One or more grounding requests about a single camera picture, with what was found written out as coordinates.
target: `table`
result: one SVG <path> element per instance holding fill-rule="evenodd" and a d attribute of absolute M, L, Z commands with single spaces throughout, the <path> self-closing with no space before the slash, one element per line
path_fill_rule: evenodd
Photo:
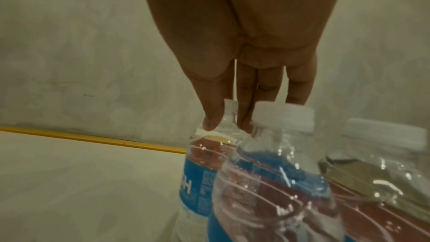
<path fill-rule="evenodd" d="M 0 132 L 0 241 L 168 242 L 184 159 Z"/>

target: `transparent bottle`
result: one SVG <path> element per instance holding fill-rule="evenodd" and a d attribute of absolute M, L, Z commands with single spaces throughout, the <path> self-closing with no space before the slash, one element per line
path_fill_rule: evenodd
<path fill-rule="evenodd" d="M 430 181 L 416 167 L 427 131 L 351 118 L 341 142 L 319 164 L 350 241 L 430 242 Z"/>
<path fill-rule="evenodd" d="M 179 190 L 179 216 L 172 242 L 206 241 L 216 172 L 235 151 L 242 133 L 237 127 L 237 101 L 224 100 L 224 117 L 213 131 L 200 125 L 190 137 Z"/>
<path fill-rule="evenodd" d="M 217 174 L 208 242 L 343 242 L 330 187 L 308 157 L 314 111 L 260 101 L 252 122 Z"/>

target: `white bottle cap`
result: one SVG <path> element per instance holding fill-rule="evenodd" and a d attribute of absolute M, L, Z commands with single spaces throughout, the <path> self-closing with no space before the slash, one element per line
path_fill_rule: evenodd
<path fill-rule="evenodd" d="M 269 101 L 258 101 L 252 114 L 252 121 L 272 129 L 290 129 L 302 132 L 313 132 L 315 111 L 295 104 L 278 104 Z"/>
<path fill-rule="evenodd" d="M 239 104 L 235 100 L 224 99 L 224 113 L 237 113 Z"/>
<path fill-rule="evenodd" d="M 425 151 L 427 147 L 426 129 L 390 122 L 350 118 L 343 135 L 412 151 Z"/>

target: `yellow strip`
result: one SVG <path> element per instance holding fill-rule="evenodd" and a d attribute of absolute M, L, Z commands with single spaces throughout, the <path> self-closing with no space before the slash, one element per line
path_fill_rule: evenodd
<path fill-rule="evenodd" d="M 153 145 L 153 144 L 147 144 L 147 143 L 126 141 L 126 140 L 119 140 L 119 139 L 112 139 L 112 138 L 105 138 L 105 137 L 98 137 L 98 136 L 89 136 L 89 135 L 82 135 L 82 134 L 70 134 L 70 133 L 51 131 L 51 130 L 0 127 L 0 131 L 6 131 L 6 132 L 18 133 L 18 134 L 31 134 L 31 135 L 37 135 L 37 136 L 77 140 L 77 141 L 92 142 L 92 143 L 100 143 L 100 144 L 115 145 L 115 146 L 122 146 L 122 147 L 136 147 L 136 148 L 149 149 L 153 151 L 164 151 L 164 152 L 185 154 L 184 148 Z"/>

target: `wall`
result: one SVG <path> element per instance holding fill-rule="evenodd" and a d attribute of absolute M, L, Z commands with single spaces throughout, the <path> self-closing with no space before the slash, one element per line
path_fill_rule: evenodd
<path fill-rule="evenodd" d="M 180 146 L 201 120 L 145 0 L 0 7 L 0 124 Z M 429 18 L 430 0 L 339 0 L 309 102 L 316 155 L 351 116 L 430 129 Z"/>

